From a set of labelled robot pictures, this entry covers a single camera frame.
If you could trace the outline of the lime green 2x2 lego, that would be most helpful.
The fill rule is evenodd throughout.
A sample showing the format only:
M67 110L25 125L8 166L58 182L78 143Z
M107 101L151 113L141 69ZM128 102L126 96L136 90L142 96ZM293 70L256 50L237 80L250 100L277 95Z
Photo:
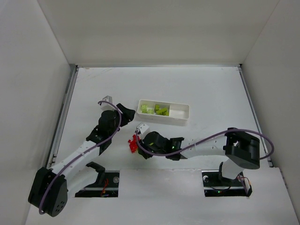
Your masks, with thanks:
M141 105L141 113L147 113L148 106L146 104Z

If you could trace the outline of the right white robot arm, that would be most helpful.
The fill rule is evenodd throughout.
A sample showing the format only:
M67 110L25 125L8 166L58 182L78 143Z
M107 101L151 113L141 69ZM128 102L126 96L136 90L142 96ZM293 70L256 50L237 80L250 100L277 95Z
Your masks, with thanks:
M260 140L245 130L229 128L200 141L189 141L182 147L185 138L163 137L156 131L149 132L141 127L136 130L139 153L148 159L152 156L165 157L173 161L200 156L224 156L220 163L219 176L234 180L245 169L260 168Z

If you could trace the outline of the white three-compartment tray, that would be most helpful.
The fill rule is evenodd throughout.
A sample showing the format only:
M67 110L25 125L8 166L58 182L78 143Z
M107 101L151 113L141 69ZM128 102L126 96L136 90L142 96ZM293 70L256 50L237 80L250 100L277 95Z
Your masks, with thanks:
M141 119L169 125L185 125L189 120L190 107L186 104L139 100L137 113Z

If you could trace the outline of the pale green lego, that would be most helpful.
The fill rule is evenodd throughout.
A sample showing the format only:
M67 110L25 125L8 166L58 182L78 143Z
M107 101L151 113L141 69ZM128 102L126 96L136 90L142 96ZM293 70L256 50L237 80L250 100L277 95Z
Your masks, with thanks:
M147 108L147 114L150 114L150 115L154 115L155 114L155 111L154 111L154 108Z

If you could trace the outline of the lime green 2x4 lego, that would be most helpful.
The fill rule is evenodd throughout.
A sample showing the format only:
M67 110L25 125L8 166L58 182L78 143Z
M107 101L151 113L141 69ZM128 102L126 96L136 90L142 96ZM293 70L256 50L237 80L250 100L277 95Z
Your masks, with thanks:
M169 110L168 108L161 108L161 110L156 111L156 115L161 115L161 116L169 116Z

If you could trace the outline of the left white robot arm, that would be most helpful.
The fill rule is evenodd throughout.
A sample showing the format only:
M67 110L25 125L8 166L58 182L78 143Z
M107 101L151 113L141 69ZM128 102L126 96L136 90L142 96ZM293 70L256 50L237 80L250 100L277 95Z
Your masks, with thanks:
M105 168L93 162L112 143L121 127L135 117L135 110L121 103L114 105L101 100L102 113L82 145L64 160L50 168L41 167L36 172L28 202L38 208L39 214L55 217L61 213L70 197L89 182L100 182Z

